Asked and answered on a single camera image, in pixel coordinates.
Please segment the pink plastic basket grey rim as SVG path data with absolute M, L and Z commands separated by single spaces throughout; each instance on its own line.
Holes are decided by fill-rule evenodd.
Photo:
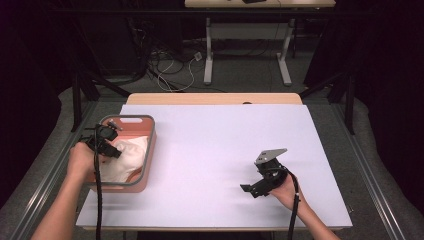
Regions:
M 144 164 L 140 170 L 137 170 L 133 175 L 130 176 L 128 182 L 116 183 L 116 182 L 103 182 L 101 180 L 100 174 L 100 186 L 104 193 L 138 193 L 145 189 L 149 171 L 151 167 L 154 147 L 156 143 L 156 129 L 155 121 L 149 115 L 111 115 L 102 119 L 98 124 L 105 125 L 108 121 L 113 120 L 119 127 L 122 128 L 121 131 L 118 131 L 118 137 L 111 142 L 118 139 L 131 139 L 141 136 L 148 137 L 148 147 L 146 155 L 144 158 Z M 83 137 L 83 141 L 86 143 L 86 140 L 89 137 Z M 99 154 L 99 173 L 100 173 L 100 164 L 107 159 L 111 158 L 107 155 Z

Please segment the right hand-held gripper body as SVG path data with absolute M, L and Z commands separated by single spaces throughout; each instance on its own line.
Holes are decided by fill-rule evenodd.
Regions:
M 255 160 L 255 166 L 262 179 L 253 185 L 259 196 L 267 196 L 268 193 L 283 184 L 288 175 L 288 169 L 277 159 L 284 154 L 286 148 L 262 151 Z

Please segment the wooden desk white legs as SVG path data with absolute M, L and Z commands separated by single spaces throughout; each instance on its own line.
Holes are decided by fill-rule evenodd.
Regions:
M 289 44 L 294 38 L 296 20 L 287 17 L 285 20 L 259 19 L 260 10 L 315 10 L 332 8 L 334 0 L 267 0 L 266 2 L 245 4 L 242 0 L 185 0 L 185 7 L 189 10 L 242 10 L 252 20 L 242 20 L 233 15 L 224 20 L 216 17 L 205 19 L 206 30 L 206 65 L 204 83 L 210 85 L 213 75 L 213 40 L 282 40 L 282 48 L 276 53 L 280 74 L 285 86 L 292 84 L 286 64 L 286 55 Z

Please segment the grey metal floor rail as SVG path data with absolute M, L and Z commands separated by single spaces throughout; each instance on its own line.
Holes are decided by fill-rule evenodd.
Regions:
M 80 138 L 96 107 L 97 102 L 83 105 L 82 121 L 72 132 L 73 107 L 62 104 L 58 123 L 22 181 L 0 210 L 2 219 L 9 217 L 2 226 L 4 240 L 30 239 L 39 218 L 47 211 L 60 188 L 68 151 Z
M 405 240 L 405 235 L 370 168 L 368 159 L 362 151 L 357 137 L 345 126 L 344 110 L 338 104 L 332 104 L 331 108 L 336 116 L 338 124 L 343 128 L 344 135 L 353 149 L 356 165 L 390 240 Z

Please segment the cream baby bodysuit brown trim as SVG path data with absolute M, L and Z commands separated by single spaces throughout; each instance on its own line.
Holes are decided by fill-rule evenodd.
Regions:
M 111 157 L 100 164 L 103 182 L 128 182 L 131 175 L 140 170 L 148 147 L 148 137 L 118 139 L 113 146 L 121 152 L 118 158 Z

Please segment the person's right hand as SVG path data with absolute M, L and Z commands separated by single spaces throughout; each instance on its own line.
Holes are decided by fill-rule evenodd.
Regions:
M 295 189 L 295 184 L 291 176 L 288 176 L 282 185 L 271 190 L 270 194 L 276 197 L 289 210 L 293 209 L 295 198 L 302 200 L 301 190 Z

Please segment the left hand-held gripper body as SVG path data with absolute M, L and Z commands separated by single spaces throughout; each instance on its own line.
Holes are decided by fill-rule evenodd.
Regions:
M 118 137 L 118 131 L 121 131 L 122 128 L 113 120 L 108 121 L 105 125 L 97 124 L 93 130 L 93 134 L 86 140 L 86 144 L 91 150 L 106 155 L 107 150 L 117 149 L 111 142 Z

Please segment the black metal stand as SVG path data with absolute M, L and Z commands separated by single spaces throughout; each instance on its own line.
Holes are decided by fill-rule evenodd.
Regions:
M 351 135 L 354 135 L 353 127 L 353 107 L 355 98 L 355 77 L 352 73 L 336 73 L 328 79 L 325 79 L 319 83 L 316 83 L 310 87 L 307 87 L 302 91 L 299 96 L 301 99 L 305 99 L 312 93 L 323 89 L 326 86 L 330 86 L 330 93 L 327 95 L 327 99 L 330 103 L 339 103 L 342 97 L 345 98 L 345 110 L 344 110 L 344 125 Z
M 96 74 L 92 71 L 79 71 L 75 73 L 75 76 L 72 79 L 72 100 L 73 100 L 73 126 L 72 132 L 75 132 L 78 127 L 81 125 L 83 120 L 83 111 L 82 111 L 82 98 L 81 94 L 89 101 L 98 101 L 100 99 L 100 93 L 96 88 L 96 84 L 105 86 L 107 89 L 112 90 L 122 97 L 128 97 L 130 93 L 110 81 L 106 80 L 104 77 Z

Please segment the dark curtain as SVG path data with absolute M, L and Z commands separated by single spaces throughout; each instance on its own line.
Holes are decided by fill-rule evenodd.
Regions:
M 355 97 L 369 110 L 377 151 L 404 196 L 424 215 L 424 0 L 335 0 L 304 84 L 355 66 Z
M 62 67 L 40 2 L 0 0 L 0 208 L 55 127 Z

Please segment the person's left hand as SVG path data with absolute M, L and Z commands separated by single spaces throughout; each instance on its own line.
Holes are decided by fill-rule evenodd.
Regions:
M 94 173 L 94 152 L 82 142 L 70 150 L 66 178 L 74 183 L 84 183 Z

